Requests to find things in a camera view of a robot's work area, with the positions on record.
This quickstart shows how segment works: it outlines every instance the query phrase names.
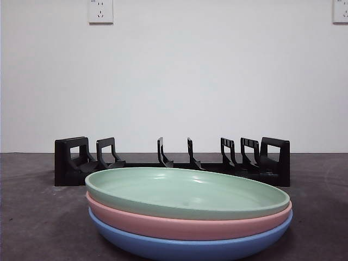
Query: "white wall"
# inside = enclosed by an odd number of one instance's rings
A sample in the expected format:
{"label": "white wall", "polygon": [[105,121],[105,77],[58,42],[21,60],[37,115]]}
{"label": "white wall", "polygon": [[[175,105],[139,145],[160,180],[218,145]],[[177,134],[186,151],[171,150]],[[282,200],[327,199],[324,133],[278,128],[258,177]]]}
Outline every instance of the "white wall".
{"label": "white wall", "polygon": [[331,0],[2,0],[2,152],[115,136],[119,152],[218,152],[219,137],[348,152],[348,26]]}

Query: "stack of plates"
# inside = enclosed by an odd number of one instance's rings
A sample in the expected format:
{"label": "stack of plates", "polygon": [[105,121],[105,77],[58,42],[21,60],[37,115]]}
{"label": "stack of plates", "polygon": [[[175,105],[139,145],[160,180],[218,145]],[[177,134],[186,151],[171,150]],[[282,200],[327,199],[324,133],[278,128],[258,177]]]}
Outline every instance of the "stack of plates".
{"label": "stack of plates", "polygon": [[290,225],[289,196],[219,173],[155,167],[86,178],[89,214],[110,242],[154,260],[234,260],[276,242]]}

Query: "electrical outlet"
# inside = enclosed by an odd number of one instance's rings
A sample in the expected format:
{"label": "electrical outlet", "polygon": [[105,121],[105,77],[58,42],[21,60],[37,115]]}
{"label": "electrical outlet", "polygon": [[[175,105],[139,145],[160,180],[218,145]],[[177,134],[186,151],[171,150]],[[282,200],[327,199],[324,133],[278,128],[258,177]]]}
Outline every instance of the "electrical outlet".
{"label": "electrical outlet", "polygon": [[113,0],[89,0],[90,24],[113,24]]}
{"label": "electrical outlet", "polygon": [[333,23],[348,24],[348,0],[333,0]]}

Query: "pink plate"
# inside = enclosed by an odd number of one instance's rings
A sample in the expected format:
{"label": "pink plate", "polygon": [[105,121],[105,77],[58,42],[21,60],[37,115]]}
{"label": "pink plate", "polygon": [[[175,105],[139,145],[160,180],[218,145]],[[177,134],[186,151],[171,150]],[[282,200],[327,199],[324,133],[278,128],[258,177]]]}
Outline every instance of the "pink plate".
{"label": "pink plate", "polygon": [[104,223],[120,230],[153,238],[175,240],[223,240],[242,238],[271,230],[289,216],[292,204],[279,213],[241,220],[184,220],[139,215],[104,206],[89,193],[92,212]]}

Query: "blue plate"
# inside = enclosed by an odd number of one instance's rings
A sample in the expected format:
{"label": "blue plate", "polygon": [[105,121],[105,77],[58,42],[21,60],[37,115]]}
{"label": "blue plate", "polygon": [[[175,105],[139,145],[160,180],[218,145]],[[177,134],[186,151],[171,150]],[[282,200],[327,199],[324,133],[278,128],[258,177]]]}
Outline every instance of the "blue plate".
{"label": "blue plate", "polygon": [[218,261],[235,260],[255,254],[275,243],[287,230],[293,218],[290,212],[280,226],[250,237],[215,240],[181,241],[150,238],[119,230],[89,214],[99,232],[119,248],[141,257],[163,261]]}

